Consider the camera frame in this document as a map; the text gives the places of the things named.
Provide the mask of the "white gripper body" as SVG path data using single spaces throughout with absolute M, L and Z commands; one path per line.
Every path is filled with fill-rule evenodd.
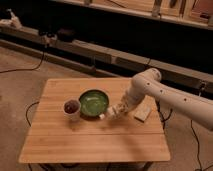
M 128 113 L 134 110 L 145 98 L 145 95 L 138 91 L 128 89 L 125 91 L 119 104 L 119 111 L 121 113 Z

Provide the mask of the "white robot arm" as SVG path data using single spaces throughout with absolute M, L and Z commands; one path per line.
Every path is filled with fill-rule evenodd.
M 213 100 L 187 93 L 161 83 L 161 72 L 150 68 L 134 75 L 122 101 L 128 110 L 133 110 L 146 95 L 163 101 L 180 111 L 189 119 L 213 131 Z

